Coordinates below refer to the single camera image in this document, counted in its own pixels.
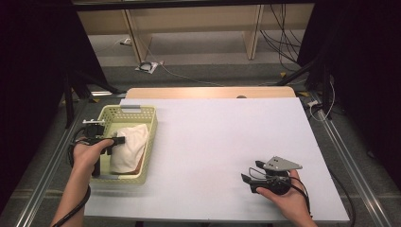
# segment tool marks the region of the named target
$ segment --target black curtain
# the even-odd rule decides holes
[[[312,12],[298,63],[321,53],[330,29],[347,4],[358,0],[319,1]],[[395,0],[351,5],[346,26],[329,48],[336,97],[355,121],[368,148],[401,189],[401,5]],[[323,75],[313,75],[322,82]]]
[[[58,110],[65,76],[81,95],[88,81],[75,71],[106,82],[77,13],[43,3],[0,1],[0,212]]]

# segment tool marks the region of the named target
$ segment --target wire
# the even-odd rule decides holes
[[[253,170],[253,171],[259,173],[259,174],[262,175],[264,178],[255,177],[255,176],[251,173],[251,170]],[[253,168],[253,167],[250,167],[250,168],[248,169],[248,172],[249,172],[249,174],[250,174],[251,177],[253,177],[253,178],[257,179],[257,180],[266,180],[266,179],[268,178],[268,176],[267,176],[265,173],[263,173],[263,172],[261,172],[261,171],[255,169],[255,168]]]
[[[291,30],[291,29],[289,30],[289,32],[290,32],[291,35],[294,37],[294,39],[295,39],[299,44],[301,44],[301,41],[299,41],[298,38],[294,35],[294,33],[292,33],[292,30]]]
[[[325,120],[327,119],[327,116],[330,114],[331,110],[333,109],[334,102],[335,102],[335,100],[336,100],[336,92],[334,91],[334,86],[333,86],[333,83],[332,83],[331,81],[330,81],[330,85],[331,85],[331,89],[333,90],[333,101],[331,102],[330,109],[328,110],[328,112],[327,112],[327,114],[324,116],[324,118],[323,118],[322,120],[316,118],[316,117],[314,116],[314,114],[312,113],[312,107],[313,107],[313,106],[311,106],[311,107],[309,108],[310,115],[311,115],[315,120],[317,120],[317,121],[325,121]]]
[[[67,156],[67,158],[66,158],[67,164],[70,166],[74,165],[74,147],[76,144],[77,136],[81,131],[84,131],[84,130],[85,130],[85,127],[79,128],[76,132],[74,132],[73,137],[71,137],[70,144],[68,146],[67,152],[65,153],[65,156]]]
[[[111,45],[109,45],[109,46],[107,46],[107,47],[104,47],[104,48],[98,49],[98,50],[94,50],[94,51],[95,51],[95,53],[98,53],[98,52],[101,52],[101,51],[105,51],[105,50],[109,49],[110,47],[112,47],[112,51],[114,51],[114,46],[115,46],[116,44],[120,43],[120,42],[123,41],[123,40],[127,40],[127,39],[128,39],[128,38],[119,39],[119,40],[117,40],[114,44],[111,44]]]
[[[139,38],[139,40],[141,41],[142,45],[147,49],[147,51],[149,52],[150,56],[151,56],[155,61],[158,61],[158,60],[156,59],[156,57],[154,57],[154,55],[151,53],[151,51],[150,51],[150,49],[148,48],[148,46],[142,41],[142,39]],[[160,65],[161,65],[161,66],[166,70],[166,72],[168,72],[168,74],[170,74],[171,76],[174,76],[174,77],[177,77],[177,78],[182,78],[182,79],[189,79],[189,80],[192,80],[192,81],[197,82],[197,83],[211,84],[211,85],[215,85],[215,86],[218,86],[218,87],[225,87],[225,85],[223,85],[223,84],[214,83],[214,82],[209,82],[209,81],[202,81],[202,80],[197,80],[197,79],[192,79],[192,78],[187,77],[187,76],[183,76],[183,75],[171,73],[170,71],[168,71],[168,70],[165,68],[165,66],[164,66],[163,64],[160,64]]]
[[[350,226],[354,226],[355,222],[357,220],[357,211],[355,209],[354,203],[351,200],[350,195],[348,194],[347,190],[345,190],[345,186],[344,184],[342,184],[342,182],[339,180],[339,178],[334,174],[333,170],[331,170],[329,167],[327,168],[328,171],[330,172],[331,176],[336,180],[336,182],[339,184],[339,186],[341,187],[342,191],[344,191],[345,196],[347,197],[348,201],[350,202],[351,205],[351,224]]]
[[[282,4],[281,5],[280,14],[279,14],[280,19],[279,19],[279,16],[277,16],[276,12],[274,11],[274,8],[272,7],[272,5],[270,5],[270,8],[271,8],[271,12],[274,15],[274,18],[276,19],[277,25],[281,29],[280,41],[277,41],[277,40],[273,39],[271,36],[269,36],[267,34],[266,31],[262,31],[261,30],[260,32],[262,33],[262,36],[265,39],[265,41],[267,42],[267,44],[279,54],[279,56],[278,56],[279,62],[283,66],[283,68],[287,69],[288,71],[294,72],[296,70],[290,69],[290,68],[286,67],[283,64],[283,57],[286,58],[287,60],[293,62],[293,63],[297,63],[297,61],[295,60],[294,56],[292,55],[292,52],[298,57],[298,52],[295,50],[294,47],[300,47],[299,45],[293,44],[291,42],[291,40],[289,39],[289,37],[287,36],[287,34],[286,34],[285,24],[286,24],[287,5],[286,4]],[[277,42],[278,46],[274,45],[272,43],[272,41]],[[283,47],[284,46],[287,48],[287,51],[288,51],[289,55],[287,55],[287,54],[285,54],[283,52]]]
[[[303,186],[305,192],[304,192],[301,188],[295,186],[295,185],[292,184],[292,183],[287,183],[286,181],[283,181],[283,180],[280,180],[280,182],[283,183],[283,184],[285,184],[285,185],[287,185],[287,186],[290,186],[290,187],[294,188],[294,189],[295,189],[296,191],[298,191],[301,195],[303,195],[303,197],[304,197],[304,199],[305,199],[307,211],[308,211],[309,214],[310,214],[310,201],[309,201],[309,196],[308,196],[308,194],[307,194],[307,191],[306,191],[306,188],[305,188],[304,183],[302,183],[302,182],[301,182],[299,179],[297,179],[297,178],[294,178],[294,177],[290,177],[290,178],[291,178],[291,179],[294,179],[294,180],[296,180],[296,181],[298,181],[298,182],[300,182],[301,185]]]
[[[79,204],[74,209],[72,209],[67,215],[65,215],[63,218],[57,221],[56,224],[53,225],[53,227],[62,226],[67,220],[69,220],[72,216],[74,216],[86,204],[90,196],[91,196],[91,187],[88,185],[88,189],[86,190],[85,196],[83,197],[82,201],[80,201]]]
[[[295,85],[295,84],[302,83],[302,82],[304,82],[304,81],[306,81],[306,79],[302,79],[302,80],[297,81],[297,82],[288,83],[288,85]],[[263,85],[265,85],[265,84],[276,84],[276,82],[264,82],[264,83],[259,83],[259,84],[257,84],[257,86],[263,86]]]
[[[321,110],[322,109],[322,106],[317,106],[317,105],[315,105],[316,107],[318,107],[318,109],[316,109],[308,118],[307,118],[307,121],[310,121],[310,118],[312,118],[312,116],[317,112],[317,111],[319,111],[319,110]]]

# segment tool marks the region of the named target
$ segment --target cloth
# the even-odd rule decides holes
[[[117,130],[116,136],[125,136],[125,144],[113,147],[110,158],[110,171],[114,173],[131,173],[139,169],[145,145],[148,140],[148,127],[145,124]]]

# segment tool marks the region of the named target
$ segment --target basket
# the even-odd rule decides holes
[[[146,124],[148,127],[148,141],[145,144],[144,158],[138,174],[116,175],[110,172],[110,155],[100,155],[100,175],[93,177],[91,182],[97,183],[145,183],[148,173],[148,163],[156,134],[157,118],[156,109],[153,106],[132,106],[127,112],[119,105],[108,105],[101,111],[98,120],[104,120],[105,138],[111,137],[118,129],[135,127]]]

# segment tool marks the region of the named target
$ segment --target white table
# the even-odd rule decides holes
[[[316,221],[349,218],[296,97],[123,99],[154,105],[158,129],[143,185],[92,183],[89,217],[224,222],[285,220],[240,173],[277,155],[299,170]]]

